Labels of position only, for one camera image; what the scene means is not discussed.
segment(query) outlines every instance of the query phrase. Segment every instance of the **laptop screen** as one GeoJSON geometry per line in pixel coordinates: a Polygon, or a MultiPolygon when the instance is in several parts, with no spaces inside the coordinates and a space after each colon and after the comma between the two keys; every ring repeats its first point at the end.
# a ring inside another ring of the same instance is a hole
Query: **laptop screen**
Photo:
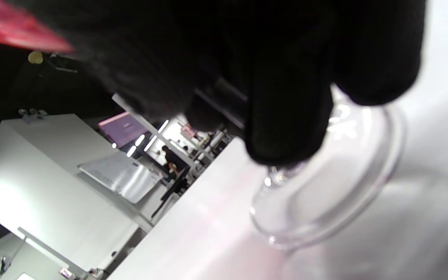
{"type": "Polygon", "coordinates": [[[105,119],[98,123],[98,126],[115,144],[117,144],[117,147],[123,147],[148,132],[148,129],[140,124],[128,112],[105,119]]]}

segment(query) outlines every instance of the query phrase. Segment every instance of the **black glove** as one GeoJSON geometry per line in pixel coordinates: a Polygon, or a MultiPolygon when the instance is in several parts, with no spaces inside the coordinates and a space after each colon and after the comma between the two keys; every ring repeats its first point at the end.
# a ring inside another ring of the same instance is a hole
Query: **black glove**
{"type": "Polygon", "coordinates": [[[73,45],[89,71],[147,119],[226,117],[194,94],[226,79],[248,97],[244,138],[266,165],[315,153],[336,83],[380,105],[415,81],[425,0],[7,0],[73,45]]]}

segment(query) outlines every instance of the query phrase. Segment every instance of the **red light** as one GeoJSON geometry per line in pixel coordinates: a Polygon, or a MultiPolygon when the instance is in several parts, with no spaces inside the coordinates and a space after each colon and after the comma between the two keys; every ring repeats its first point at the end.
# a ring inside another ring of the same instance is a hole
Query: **red light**
{"type": "Polygon", "coordinates": [[[0,0],[0,43],[50,53],[70,53],[72,47],[21,9],[0,0]]]}

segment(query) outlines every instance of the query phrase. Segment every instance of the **clear glass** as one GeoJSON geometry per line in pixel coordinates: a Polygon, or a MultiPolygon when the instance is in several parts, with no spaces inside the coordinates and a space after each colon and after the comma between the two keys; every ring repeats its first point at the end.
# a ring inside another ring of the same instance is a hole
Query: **clear glass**
{"type": "Polygon", "coordinates": [[[363,107],[337,95],[321,149],[292,168],[269,168],[250,209],[272,246],[313,245],[352,221],[391,175],[404,124],[391,106],[363,107]]]}

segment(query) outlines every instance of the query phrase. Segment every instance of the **desk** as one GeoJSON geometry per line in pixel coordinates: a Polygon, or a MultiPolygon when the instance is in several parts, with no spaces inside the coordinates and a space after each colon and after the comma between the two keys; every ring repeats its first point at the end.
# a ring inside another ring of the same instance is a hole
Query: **desk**
{"type": "MultiPolygon", "coordinates": [[[[404,271],[400,279],[448,279],[448,2],[431,0],[427,9],[423,69],[398,101],[408,121],[404,156],[392,181],[353,222],[391,214],[385,221],[394,226],[354,232],[349,225],[304,251],[301,267],[309,279],[393,279],[392,271],[404,271]],[[416,215],[426,219],[416,223],[416,215]],[[386,250],[378,250],[382,243],[386,250]]],[[[295,256],[267,247],[249,221],[263,175],[234,140],[109,280],[305,279],[292,272],[295,256]]]]}

